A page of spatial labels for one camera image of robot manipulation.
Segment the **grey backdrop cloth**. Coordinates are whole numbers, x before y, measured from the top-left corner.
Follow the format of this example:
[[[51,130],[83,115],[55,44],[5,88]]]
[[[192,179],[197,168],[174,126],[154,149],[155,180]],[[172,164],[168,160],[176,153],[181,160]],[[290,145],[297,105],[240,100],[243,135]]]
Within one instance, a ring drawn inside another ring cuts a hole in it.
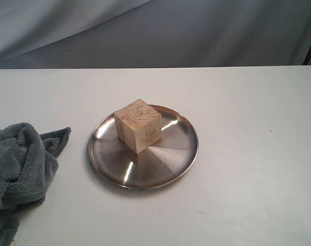
[[[311,1],[0,1],[0,69],[301,65]]]

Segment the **light wooden cube block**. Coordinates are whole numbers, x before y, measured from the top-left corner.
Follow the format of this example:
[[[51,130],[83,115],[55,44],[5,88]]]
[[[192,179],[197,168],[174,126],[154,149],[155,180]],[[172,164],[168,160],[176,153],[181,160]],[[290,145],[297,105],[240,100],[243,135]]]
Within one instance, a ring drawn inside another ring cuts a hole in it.
[[[139,154],[162,137],[162,116],[138,99],[114,112],[118,138]]]

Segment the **round stainless steel plate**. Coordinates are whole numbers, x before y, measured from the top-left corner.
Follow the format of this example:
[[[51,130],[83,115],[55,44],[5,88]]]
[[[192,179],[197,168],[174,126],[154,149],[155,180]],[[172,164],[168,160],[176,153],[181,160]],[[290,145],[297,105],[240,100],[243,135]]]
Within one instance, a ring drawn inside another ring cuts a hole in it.
[[[199,150],[195,128],[173,109],[153,108],[162,115],[162,137],[139,154],[118,138],[113,114],[95,127],[87,154],[98,175],[122,188],[151,190],[169,185],[189,171]]]

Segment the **grey fleece towel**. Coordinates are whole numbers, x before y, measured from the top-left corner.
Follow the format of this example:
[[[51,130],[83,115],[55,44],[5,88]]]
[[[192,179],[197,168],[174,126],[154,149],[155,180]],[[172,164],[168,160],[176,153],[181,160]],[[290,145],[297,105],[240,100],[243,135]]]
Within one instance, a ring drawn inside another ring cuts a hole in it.
[[[70,133],[67,127],[38,134],[27,122],[0,130],[0,245],[12,243],[17,211],[44,202]]]

